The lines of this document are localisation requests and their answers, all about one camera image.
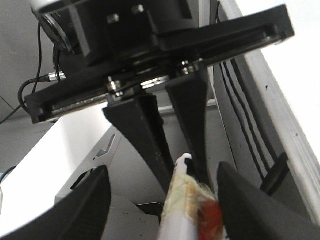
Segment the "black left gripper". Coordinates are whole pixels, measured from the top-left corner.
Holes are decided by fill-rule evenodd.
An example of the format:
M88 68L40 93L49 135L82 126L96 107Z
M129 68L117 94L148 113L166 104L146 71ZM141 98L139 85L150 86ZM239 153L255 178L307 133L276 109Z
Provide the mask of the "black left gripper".
M33 1L41 27L61 51L66 76L25 97L33 123L41 123L106 100L108 77L123 91L172 74L183 61L207 65L278 44L294 36L285 5L199 27L186 0ZM165 89L192 156L197 179L211 187L206 157L209 75L194 72ZM165 194L174 162L153 94L108 104L106 119L132 144Z

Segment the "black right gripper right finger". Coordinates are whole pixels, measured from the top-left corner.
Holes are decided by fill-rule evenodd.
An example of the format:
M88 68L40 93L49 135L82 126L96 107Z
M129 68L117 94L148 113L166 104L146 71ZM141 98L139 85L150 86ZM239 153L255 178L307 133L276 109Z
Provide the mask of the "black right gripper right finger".
M229 163L217 170L218 200L231 240L318 240L319 226L252 185Z

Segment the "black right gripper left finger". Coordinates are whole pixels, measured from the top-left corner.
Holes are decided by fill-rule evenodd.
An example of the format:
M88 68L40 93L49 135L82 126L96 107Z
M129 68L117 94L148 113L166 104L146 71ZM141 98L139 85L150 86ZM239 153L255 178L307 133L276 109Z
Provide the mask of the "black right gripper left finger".
M110 205L109 172L101 165L50 210L2 239L100 240Z

